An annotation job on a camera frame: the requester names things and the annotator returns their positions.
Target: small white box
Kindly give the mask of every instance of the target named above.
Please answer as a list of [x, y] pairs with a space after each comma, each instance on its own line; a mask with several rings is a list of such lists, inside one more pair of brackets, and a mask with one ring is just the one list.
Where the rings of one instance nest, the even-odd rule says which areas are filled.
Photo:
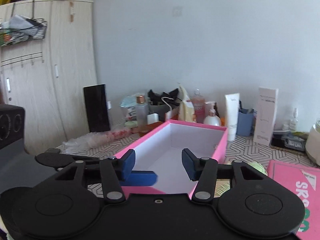
[[278, 89], [259, 88], [253, 141], [269, 146], [276, 121]]

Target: wardrobe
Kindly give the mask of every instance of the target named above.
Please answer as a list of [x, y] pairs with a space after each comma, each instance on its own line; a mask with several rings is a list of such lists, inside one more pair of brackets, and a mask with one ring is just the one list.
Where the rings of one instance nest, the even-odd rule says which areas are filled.
[[33, 155], [89, 132], [83, 87], [97, 84], [90, 0], [27, 0], [0, 6], [47, 21], [45, 38], [2, 47], [1, 89], [6, 104], [26, 111], [25, 148]]

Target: perfume bottle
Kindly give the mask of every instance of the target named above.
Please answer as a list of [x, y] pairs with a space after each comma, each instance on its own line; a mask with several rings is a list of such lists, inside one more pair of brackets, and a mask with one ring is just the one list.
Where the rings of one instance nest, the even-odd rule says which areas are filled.
[[147, 133], [148, 132], [147, 116], [149, 114], [149, 106], [146, 103], [143, 95], [139, 95], [136, 98], [137, 98], [136, 116], [137, 116], [137, 122], [138, 122], [138, 129], [140, 133]]
[[200, 94], [199, 89], [195, 91], [193, 98], [191, 99], [193, 107], [195, 108], [197, 123], [203, 123], [205, 118], [205, 100]]

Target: pink soap bottle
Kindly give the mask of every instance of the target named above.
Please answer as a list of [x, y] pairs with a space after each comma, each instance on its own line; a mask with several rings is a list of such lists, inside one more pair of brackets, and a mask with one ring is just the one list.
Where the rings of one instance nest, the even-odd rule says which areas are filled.
[[195, 108], [197, 123], [203, 123], [205, 119], [205, 99], [200, 94], [199, 89], [195, 91], [191, 101], [193, 103], [193, 107]]

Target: pen holder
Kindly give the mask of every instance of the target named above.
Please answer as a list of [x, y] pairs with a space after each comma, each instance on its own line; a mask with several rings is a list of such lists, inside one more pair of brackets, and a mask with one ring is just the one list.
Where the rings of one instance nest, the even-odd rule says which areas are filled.
[[237, 135], [250, 136], [254, 111], [251, 111], [249, 114], [244, 114], [243, 112], [247, 113], [248, 109], [239, 110]]

